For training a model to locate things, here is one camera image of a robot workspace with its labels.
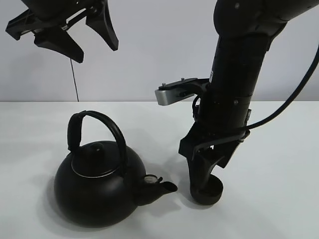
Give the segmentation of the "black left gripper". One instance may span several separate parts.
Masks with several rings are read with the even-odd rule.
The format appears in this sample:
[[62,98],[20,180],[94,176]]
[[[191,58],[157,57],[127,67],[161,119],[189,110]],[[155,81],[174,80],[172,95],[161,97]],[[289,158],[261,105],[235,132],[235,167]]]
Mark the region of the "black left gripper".
[[81,47],[66,32],[86,17],[86,25],[117,51],[119,40],[113,28],[107,0],[24,0],[27,10],[7,23],[6,33],[15,40],[29,32],[34,44],[60,53],[78,63],[84,60]]

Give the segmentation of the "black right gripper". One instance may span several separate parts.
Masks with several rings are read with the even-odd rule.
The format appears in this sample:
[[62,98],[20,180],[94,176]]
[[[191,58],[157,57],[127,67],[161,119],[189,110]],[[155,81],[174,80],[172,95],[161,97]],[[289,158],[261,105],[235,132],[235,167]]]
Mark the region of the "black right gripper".
[[249,130],[212,132],[195,121],[180,140],[178,149],[187,160],[190,183],[203,187],[213,168],[226,167],[239,144],[249,135]]

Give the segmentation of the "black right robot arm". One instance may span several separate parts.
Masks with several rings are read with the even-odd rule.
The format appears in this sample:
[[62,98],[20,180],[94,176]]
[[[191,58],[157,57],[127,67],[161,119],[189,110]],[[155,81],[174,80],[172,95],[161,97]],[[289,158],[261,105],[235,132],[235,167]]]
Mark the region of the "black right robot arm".
[[216,203],[222,182],[211,174],[225,167],[249,135],[249,104],[265,54],[287,23],[316,7],[316,0],[219,0],[213,15],[219,35],[209,83],[194,105],[194,124],[180,141],[190,193],[202,205]]

